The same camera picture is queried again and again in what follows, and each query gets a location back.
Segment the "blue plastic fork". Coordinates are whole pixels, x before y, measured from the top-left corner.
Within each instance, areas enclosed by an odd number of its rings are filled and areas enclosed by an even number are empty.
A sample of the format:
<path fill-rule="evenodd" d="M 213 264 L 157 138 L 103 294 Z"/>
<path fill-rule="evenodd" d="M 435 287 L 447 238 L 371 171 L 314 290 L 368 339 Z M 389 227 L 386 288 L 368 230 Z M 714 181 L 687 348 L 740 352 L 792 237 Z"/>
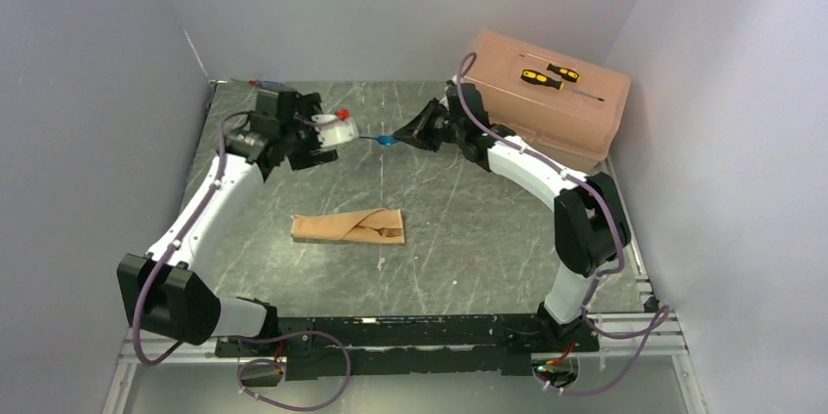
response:
<path fill-rule="evenodd" d="M 393 135 L 359 136 L 359 138 L 361 140 L 372 141 L 383 146 L 394 145 L 399 142 L 399 139 Z"/>

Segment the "peach satin napkin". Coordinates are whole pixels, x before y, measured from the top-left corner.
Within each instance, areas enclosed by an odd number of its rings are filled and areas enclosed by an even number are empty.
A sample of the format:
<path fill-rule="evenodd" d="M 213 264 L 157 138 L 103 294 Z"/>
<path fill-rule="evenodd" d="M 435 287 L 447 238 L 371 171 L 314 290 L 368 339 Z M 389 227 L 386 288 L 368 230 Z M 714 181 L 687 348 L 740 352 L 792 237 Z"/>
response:
<path fill-rule="evenodd" d="M 383 245 L 404 244 L 405 236 L 386 238 L 374 231 L 358 228 L 402 228 L 400 209 L 375 208 L 321 216 L 291 216 L 290 234 L 295 239 L 328 242 L 354 242 Z"/>

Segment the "gold metal fork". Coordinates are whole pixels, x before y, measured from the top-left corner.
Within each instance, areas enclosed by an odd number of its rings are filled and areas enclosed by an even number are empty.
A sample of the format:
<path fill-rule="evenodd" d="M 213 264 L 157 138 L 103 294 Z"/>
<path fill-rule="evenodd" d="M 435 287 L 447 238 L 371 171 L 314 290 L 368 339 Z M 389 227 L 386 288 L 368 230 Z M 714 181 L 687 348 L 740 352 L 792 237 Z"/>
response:
<path fill-rule="evenodd" d="M 358 228 L 374 231 L 382 237 L 393 238 L 403 236 L 404 230 L 402 228 L 370 228 L 366 226 L 358 226 Z"/>

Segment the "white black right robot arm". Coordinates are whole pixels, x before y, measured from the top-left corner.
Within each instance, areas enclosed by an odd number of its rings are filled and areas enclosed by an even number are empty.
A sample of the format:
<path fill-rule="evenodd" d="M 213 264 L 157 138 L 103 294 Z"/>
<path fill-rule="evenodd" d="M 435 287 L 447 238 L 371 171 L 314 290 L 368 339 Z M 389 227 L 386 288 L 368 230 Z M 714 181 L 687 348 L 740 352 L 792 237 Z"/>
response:
<path fill-rule="evenodd" d="M 560 351 L 576 335 L 601 272 L 621 269 L 631 234 L 614 180 L 603 172 L 568 169 L 529 146 L 512 129 L 490 122 L 482 96 L 471 83 L 449 83 L 393 137 L 421 150 L 458 146 L 483 170 L 504 177 L 540 199 L 553 212 L 560 260 L 553 287 L 541 306 L 538 324 L 544 347 Z"/>

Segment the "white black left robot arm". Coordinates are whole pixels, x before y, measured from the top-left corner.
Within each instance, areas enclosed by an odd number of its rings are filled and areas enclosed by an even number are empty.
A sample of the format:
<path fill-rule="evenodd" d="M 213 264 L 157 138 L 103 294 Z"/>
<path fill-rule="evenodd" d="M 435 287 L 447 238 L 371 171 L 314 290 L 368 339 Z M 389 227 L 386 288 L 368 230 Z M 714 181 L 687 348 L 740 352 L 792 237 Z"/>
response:
<path fill-rule="evenodd" d="M 220 297 L 201 274 L 244 206 L 283 162 L 294 171 L 337 159 L 338 145 L 358 137 L 346 109 L 326 113 L 319 94 L 291 88 L 257 93 L 255 106 L 226 117 L 218 149 L 194 196 L 167 231 L 117 268 L 133 335 L 142 331 L 200 345 L 240 336 L 257 355 L 280 342 L 277 310 L 256 299 Z"/>

